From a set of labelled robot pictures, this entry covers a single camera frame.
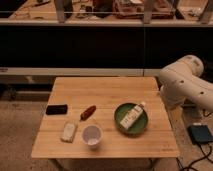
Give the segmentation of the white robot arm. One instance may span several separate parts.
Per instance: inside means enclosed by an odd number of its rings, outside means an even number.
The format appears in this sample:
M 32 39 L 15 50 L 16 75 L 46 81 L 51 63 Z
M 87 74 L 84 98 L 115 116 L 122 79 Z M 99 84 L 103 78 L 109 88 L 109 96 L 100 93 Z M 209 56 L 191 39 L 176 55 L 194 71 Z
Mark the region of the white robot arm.
M 201 109 L 213 112 L 213 83 L 200 78 L 203 71 L 202 61 L 194 55 L 186 55 L 162 68 L 160 95 L 165 106 L 174 109 L 188 99 Z

